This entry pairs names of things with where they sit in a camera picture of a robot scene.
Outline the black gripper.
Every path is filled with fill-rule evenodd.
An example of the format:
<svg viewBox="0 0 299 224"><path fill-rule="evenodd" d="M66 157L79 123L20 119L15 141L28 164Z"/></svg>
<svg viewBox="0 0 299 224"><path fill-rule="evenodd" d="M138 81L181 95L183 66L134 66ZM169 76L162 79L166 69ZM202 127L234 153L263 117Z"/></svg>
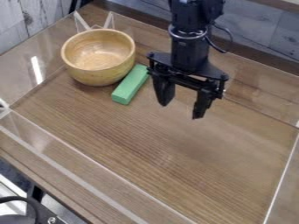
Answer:
<svg viewBox="0 0 299 224"><path fill-rule="evenodd" d="M162 106L167 106L174 99L177 85L197 91L193 118L202 119L213 101L223 97L226 82L230 80L230 76L210 62L210 48L222 53L226 51L211 41L210 26L185 31L171 25L169 32L171 51L147 54L147 70L154 80L156 99Z"/></svg>

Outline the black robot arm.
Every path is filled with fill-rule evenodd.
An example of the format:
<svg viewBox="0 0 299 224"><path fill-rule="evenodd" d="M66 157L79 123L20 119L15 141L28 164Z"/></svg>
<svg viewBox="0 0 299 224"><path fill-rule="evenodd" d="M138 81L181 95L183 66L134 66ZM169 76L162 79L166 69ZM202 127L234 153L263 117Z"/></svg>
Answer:
<svg viewBox="0 0 299 224"><path fill-rule="evenodd" d="M193 117L205 117L213 101L223 97L230 76L210 62L211 28L223 15L225 0L169 0L173 21L169 34L170 52L150 52L148 74L162 106L175 97L175 87L183 86L198 93Z"/></svg>

